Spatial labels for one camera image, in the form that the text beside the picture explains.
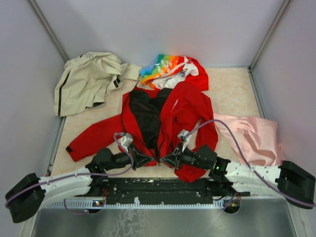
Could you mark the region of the red jacket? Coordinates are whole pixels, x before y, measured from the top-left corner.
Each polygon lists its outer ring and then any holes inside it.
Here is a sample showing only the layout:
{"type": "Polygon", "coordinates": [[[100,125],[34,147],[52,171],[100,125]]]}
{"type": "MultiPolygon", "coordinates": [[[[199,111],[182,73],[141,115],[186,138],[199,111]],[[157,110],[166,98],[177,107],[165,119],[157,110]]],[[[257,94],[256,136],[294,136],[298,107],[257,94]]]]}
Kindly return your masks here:
{"type": "Polygon", "coordinates": [[[172,153],[181,140],[178,134],[214,118],[211,100],[197,87],[180,82],[173,89],[134,88],[122,97],[121,113],[99,121],[75,138],[66,151],[73,161],[96,154],[112,144],[114,134],[129,133],[132,145],[159,159],[172,153]]]}

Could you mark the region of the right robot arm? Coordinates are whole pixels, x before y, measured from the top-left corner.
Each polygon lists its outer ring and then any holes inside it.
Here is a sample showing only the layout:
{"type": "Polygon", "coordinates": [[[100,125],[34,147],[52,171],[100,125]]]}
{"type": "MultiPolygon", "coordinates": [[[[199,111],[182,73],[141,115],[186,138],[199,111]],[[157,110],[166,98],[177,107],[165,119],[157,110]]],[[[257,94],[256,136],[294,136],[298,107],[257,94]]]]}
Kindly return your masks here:
{"type": "Polygon", "coordinates": [[[235,192],[276,196],[299,208],[315,207],[315,177],[291,161],[275,166],[247,165],[221,158],[207,145],[196,152],[179,145],[161,161],[175,170],[183,165],[209,170],[208,176],[228,196],[235,192]]]}

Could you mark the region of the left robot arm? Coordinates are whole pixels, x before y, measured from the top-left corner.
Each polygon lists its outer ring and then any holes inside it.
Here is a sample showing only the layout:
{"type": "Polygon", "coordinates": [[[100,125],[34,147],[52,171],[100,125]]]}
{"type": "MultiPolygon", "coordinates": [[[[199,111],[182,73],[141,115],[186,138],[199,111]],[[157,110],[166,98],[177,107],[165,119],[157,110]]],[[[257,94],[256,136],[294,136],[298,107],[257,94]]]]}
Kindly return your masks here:
{"type": "Polygon", "coordinates": [[[108,178],[108,170],[124,167],[135,170],[153,161],[153,156],[144,154],[134,145],[118,154],[102,148],[90,163],[73,172],[55,177],[38,177],[35,173],[26,175],[5,195],[5,206],[13,223],[21,223],[56,201],[99,195],[103,181],[108,178]]]}

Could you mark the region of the beige jacket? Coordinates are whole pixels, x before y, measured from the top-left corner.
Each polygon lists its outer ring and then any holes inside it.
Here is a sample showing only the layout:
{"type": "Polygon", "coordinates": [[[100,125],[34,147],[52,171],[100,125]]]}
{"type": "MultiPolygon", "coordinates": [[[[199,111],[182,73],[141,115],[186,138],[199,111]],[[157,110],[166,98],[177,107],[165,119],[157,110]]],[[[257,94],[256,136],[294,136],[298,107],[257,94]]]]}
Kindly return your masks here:
{"type": "Polygon", "coordinates": [[[110,52],[87,52],[67,61],[54,90],[55,115],[71,116],[105,104],[125,80],[138,80],[141,69],[110,52]]]}

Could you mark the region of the rainbow white red garment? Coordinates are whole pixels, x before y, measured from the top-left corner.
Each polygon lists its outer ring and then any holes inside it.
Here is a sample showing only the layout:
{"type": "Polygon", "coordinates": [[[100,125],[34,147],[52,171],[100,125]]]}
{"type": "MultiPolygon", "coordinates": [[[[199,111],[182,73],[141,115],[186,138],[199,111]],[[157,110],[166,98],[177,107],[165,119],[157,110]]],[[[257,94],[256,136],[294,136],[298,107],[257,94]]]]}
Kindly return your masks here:
{"type": "Polygon", "coordinates": [[[180,82],[188,82],[200,91],[209,89],[209,77],[197,59],[186,56],[159,54],[154,62],[140,71],[140,83],[154,90],[174,88],[180,82]]]}

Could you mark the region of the pink satin cloth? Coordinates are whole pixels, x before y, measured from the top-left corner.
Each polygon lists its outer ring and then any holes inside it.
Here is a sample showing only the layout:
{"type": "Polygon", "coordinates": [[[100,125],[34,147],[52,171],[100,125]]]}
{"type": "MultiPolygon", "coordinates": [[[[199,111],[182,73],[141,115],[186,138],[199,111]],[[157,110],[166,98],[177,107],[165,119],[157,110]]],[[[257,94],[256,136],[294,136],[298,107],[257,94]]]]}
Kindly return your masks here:
{"type": "Polygon", "coordinates": [[[259,117],[235,117],[217,113],[214,118],[229,127],[250,164],[282,164],[284,155],[281,143],[277,142],[277,122],[259,117]]]}

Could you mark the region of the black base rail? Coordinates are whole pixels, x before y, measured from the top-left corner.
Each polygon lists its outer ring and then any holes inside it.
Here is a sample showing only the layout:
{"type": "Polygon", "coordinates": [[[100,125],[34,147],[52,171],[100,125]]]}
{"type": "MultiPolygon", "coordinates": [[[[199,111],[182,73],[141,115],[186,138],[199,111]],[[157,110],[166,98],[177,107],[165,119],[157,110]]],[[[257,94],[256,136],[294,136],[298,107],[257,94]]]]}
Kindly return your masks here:
{"type": "Polygon", "coordinates": [[[141,204],[208,204],[235,193],[231,183],[220,184],[210,178],[191,183],[177,178],[107,178],[91,184],[87,194],[77,197],[101,197],[109,204],[132,203],[136,197],[141,204]]]}

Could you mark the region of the right aluminium frame post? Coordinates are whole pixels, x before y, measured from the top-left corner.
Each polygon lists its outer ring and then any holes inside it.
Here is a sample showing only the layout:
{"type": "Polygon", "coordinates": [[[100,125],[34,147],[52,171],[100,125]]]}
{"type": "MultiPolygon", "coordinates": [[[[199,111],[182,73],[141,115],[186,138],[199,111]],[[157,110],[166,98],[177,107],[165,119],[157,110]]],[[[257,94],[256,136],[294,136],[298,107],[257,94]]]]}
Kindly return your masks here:
{"type": "Polygon", "coordinates": [[[257,50],[253,60],[251,61],[250,66],[248,67],[248,71],[252,73],[258,64],[260,58],[262,57],[262,54],[264,53],[266,47],[268,46],[273,34],[276,32],[277,27],[279,26],[280,22],[282,21],[283,17],[285,16],[286,12],[288,11],[290,5],[292,3],[292,0],[283,0],[282,4],[273,19],[267,33],[265,34],[265,37],[263,41],[260,44],[259,49],[257,50]]]}

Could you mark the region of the aluminium frame post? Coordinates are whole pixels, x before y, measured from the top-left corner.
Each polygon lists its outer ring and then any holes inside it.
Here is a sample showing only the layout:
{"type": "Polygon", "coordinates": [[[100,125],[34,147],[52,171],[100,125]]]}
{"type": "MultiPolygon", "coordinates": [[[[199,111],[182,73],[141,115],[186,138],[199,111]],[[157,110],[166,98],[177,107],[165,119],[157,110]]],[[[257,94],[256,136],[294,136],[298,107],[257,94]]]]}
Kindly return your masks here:
{"type": "Polygon", "coordinates": [[[45,17],[39,4],[37,3],[36,0],[27,0],[27,3],[29,4],[34,15],[37,17],[37,19],[39,20],[43,29],[47,33],[51,43],[53,44],[53,46],[57,50],[58,54],[60,55],[62,60],[66,63],[69,60],[69,56],[68,56],[67,52],[65,51],[64,47],[62,46],[62,44],[61,44],[60,40],[58,39],[56,33],[54,32],[53,28],[51,27],[49,21],[45,17]]]}
{"type": "Polygon", "coordinates": [[[251,61],[250,66],[248,67],[248,71],[252,73],[258,64],[260,58],[262,57],[262,54],[264,53],[266,47],[268,46],[273,34],[276,32],[277,27],[279,26],[280,22],[282,21],[283,17],[285,16],[286,12],[288,11],[290,5],[292,3],[292,0],[283,0],[282,4],[273,19],[267,33],[265,34],[265,37],[263,41],[260,44],[259,49],[257,50],[253,60],[251,61]]]}

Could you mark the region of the left aluminium frame post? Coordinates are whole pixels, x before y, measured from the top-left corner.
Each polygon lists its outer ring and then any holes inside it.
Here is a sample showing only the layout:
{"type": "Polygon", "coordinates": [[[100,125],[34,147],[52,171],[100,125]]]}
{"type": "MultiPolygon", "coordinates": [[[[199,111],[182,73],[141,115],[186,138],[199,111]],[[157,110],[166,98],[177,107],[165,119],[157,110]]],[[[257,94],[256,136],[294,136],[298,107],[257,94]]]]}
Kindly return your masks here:
{"type": "Polygon", "coordinates": [[[69,56],[68,56],[67,52],[65,51],[64,47],[62,46],[62,44],[61,44],[60,40],[58,39],[56,33],[54,32],[53,28],[51,27],[49,21],[45,17],[39,4],[37,3],[36,0],[27,0],[27,3],[29,4],[34,15],[37,17],[37,19],[39,20],[43,29],[47,33],[51,43],[53,44],[53,46],[57,50],[58,54],[60,55],[62,60],[66,63],[69,60],[69,56]]]}

